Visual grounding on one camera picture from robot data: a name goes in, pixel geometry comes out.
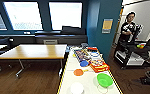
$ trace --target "box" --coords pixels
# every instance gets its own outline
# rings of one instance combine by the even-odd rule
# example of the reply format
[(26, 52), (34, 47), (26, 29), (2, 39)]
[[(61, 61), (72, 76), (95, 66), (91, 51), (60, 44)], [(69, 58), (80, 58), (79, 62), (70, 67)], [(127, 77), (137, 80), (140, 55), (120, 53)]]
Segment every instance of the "box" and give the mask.
[(110, 67), (103, 60), (89, 61), (89, 64), (96, 73), (110, 69)]

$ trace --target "bowl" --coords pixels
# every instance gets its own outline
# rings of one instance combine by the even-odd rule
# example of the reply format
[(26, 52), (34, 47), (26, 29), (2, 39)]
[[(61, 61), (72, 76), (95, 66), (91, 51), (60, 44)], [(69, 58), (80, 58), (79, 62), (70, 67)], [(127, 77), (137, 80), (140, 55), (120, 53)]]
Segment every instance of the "bowl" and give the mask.
[(72, 94), (82, 94), (84, 91), (83, 85), (79, 82), (74, 82), (70, 89)]
[(107, 74), (104, 74), (104, 73), (99, 73), (97, 75), (97, 80), (98, 80), (98, 83), (102, 86), (102, 87), (108, 87), (110, 85), (113, 84), (113, 80), (112, 78), (107, 75)]

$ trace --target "blue wall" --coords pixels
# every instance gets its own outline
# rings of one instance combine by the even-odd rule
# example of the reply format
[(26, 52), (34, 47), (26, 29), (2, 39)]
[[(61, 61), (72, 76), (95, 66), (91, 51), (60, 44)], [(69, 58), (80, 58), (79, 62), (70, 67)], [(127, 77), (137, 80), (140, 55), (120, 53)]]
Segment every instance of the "blue wall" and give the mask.
[[(89, 33), (89, 45), (98, 47), (106, 62), (109, 57), (121, 6), (122, 0), (90, 0), (89, 2), (89, 9), (90, 7), (96, 9), (96, 11), (93, 9), (88, 11), (87, 33)], [(102, 33), (104, 19), (113, 19), (112, 28), (108, 34)]]
[(88, 11), (88, 0), (0, 0), (0, 14), (3, 18), (3, 21), (6, 25), (7, 30), (0, 30), (0, 35), (22, 35), (24, 31), (29, 31), (31, 34), (34, 34), (37, 30), (13, 30), (10, 21), (8, 20), (8, 16), (6, 15), (6, 10), (3, 8), (3, 2), (5, 1), (34, 1), (38, 2), (38, 7), (40, 11), (40, 16), (42, 20), (42, 27), (44, 31), (51, 31), (51, 19), (50, 19), (50, 11), (49, 11), (49, 1), (51, 2), (82, 2), (82, 28), (86, 28), (87, 24), (87, 11)]

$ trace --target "person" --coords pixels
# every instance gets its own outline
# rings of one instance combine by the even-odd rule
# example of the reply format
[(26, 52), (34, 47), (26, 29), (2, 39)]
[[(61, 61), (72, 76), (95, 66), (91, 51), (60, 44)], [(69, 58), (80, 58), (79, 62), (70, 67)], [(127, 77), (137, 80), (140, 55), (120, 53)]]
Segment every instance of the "person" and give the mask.
[(120, 42), (128, 42), (132, 36), (132, 34), (134, 34), (134, 26), (135, 23), (132, 22), (133, 19), (135, 18), (135, 13), (134, 12), (130, 12), (125, 19), (125, 22), (122, 24), (121, 27), (121, 34), (114, 52), (114, 55), (116, 53), (116, 51), (120, 50), (120, 51), (125, 51), (124, 47), (122, 47), (120, 45)]
[[(126, 16), (126, 19), (125, 19), (125, 22), (122, 24), (122, 27), (121, 27), (121, 34), (120, 34), (120, 37), (119, 37), (119, 40), (118, 40), (118, 44), (117, 44), (117, 47), (114, 51), (114, 56), (115, 56), (115, 53), (116, 51), (120, 50), (122, 52), (125, 51), (125, 48), (123, 46), (121, 46), (121, 42), (131, 42), (132, 40), (135, 40), (135, 39), (132, 39), (132, 37), (134, 36), (134, 34), (136, 35), (136, 32), (135, 32), (135, 23), (133, 22), (133, 19), (135, 18), (135, 12), (130, 12), (127, 16)], [(149, 58), (149, 54), (148, 52), (135, 52), (136, 54), (140, 55), (143, 59), (148, 59)]]

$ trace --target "red item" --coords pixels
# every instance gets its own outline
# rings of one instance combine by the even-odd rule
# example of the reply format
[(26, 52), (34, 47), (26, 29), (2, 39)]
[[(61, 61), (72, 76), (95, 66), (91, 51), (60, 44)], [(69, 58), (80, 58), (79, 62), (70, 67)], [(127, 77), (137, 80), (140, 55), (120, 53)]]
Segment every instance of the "red item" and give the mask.
[(88, 50), (97, 50), (97, 48), (95, 48), (95, 47), (88, 47), (87, 49)]
[(103, 60), (89, 61), (90, 67), (96, 72), (109, 70), (110, 67)]

